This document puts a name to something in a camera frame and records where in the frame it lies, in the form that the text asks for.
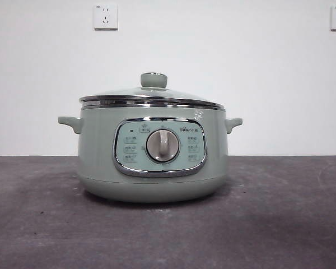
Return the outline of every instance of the pot base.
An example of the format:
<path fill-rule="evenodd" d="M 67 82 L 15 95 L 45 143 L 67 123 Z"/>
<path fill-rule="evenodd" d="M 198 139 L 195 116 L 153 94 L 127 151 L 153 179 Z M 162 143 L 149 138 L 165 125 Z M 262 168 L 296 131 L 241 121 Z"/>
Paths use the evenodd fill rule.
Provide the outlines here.
<path fill-rule="evenodd" d="M 213 193 L 226 176 L 178 183 L 119 183 L 79 177 L 86 190 L 102 198 L 136 203 L 191 200 Z"/>

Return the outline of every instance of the button label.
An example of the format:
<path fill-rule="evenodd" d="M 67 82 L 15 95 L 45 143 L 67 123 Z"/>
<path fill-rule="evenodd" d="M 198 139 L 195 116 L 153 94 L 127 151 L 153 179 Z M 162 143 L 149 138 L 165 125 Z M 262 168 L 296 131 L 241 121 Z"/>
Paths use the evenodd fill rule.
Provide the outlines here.
<path fill-rule="evenodd" d="M 199 137 L 197 137 L 197 136 L 188 136 L 188 143 L 189 144 L 199 143 Z"/>
<path fill-rule="evenodd" d="M 143 124 L 139 128 L 140 133 L 149 133 L 150 131 L 151 131 L 150 127 L 148 127 L 148 125 L 146 125 L 146 124 Z"/>
<path fill-rule="evenodd" d="M 124 153 L 137 153 L 137 148 L 136 146 L 127 146 L 124 147 Z"/>
<path fill-rule="evenodd" d="M 189 154 L 188 161 L 199 161 L 199 156 L 197 154 Z"/>
<path fill-rule="evenodd" d="M 137 162 L 136 158 L 137 158 L 136 155 L 125 155 L 124 156 L 124 161 L 126 163 L 136 163 Z"/>
<path fill-rule="evenodd" d="M 127 136 L 124 138 L 125 144 L 137 144 L 137 138 L 135 136 Z"/>
<path fill-rule="evenodd" d="M 199 152 L 199 151 L 200 147 L 198 146 L 198 144 L 188 146 L 188 152 Z"/>

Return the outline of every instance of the pot handle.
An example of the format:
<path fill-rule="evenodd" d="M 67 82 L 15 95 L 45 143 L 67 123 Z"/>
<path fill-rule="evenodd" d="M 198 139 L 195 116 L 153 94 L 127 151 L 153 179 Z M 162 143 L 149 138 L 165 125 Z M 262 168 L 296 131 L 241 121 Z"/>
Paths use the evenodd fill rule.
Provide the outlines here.
<path fill-rule="evenodd" d="M 242 125 L 242 118 L 226 119 L 225 120 L 226 133 L 231 133 L 231 130 L 239 125 Z"/>
<path fill-rule="evenodd" d="M 57 121 L 59 124 L 71 126 L 76 134 L 80 134 L 82 131 L 83 119 L 75 117 L 58 117 Z"/>

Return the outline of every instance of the brand logo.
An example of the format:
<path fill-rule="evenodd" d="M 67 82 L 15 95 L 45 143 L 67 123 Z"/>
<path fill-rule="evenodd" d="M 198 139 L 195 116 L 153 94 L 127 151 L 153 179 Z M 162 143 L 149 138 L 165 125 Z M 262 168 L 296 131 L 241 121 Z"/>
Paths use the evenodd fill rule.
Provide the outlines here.
<path fill-rule="evenodd" d="M 194 128 L 186 128 L 186 126 L 180 127 L 179 130 L 181 132 L 197 132 L 198 129 L 194 129 Z"/>

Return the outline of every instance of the electric cooker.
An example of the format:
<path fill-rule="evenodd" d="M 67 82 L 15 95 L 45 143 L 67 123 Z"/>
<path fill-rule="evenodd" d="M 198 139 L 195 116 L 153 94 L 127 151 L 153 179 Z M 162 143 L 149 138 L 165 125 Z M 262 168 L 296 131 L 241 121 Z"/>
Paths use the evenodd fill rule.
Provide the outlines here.
<path fill-rule="evenodd" d="M 59 117 L 79 134 L 77 174 L 100 197 L 174 202 L 208 195 L 227 179 L 227 133 L 242 124 L 222 105 L 166 88 L 161 73 L 142 87 L 80 98 L 81 115 Z"/>

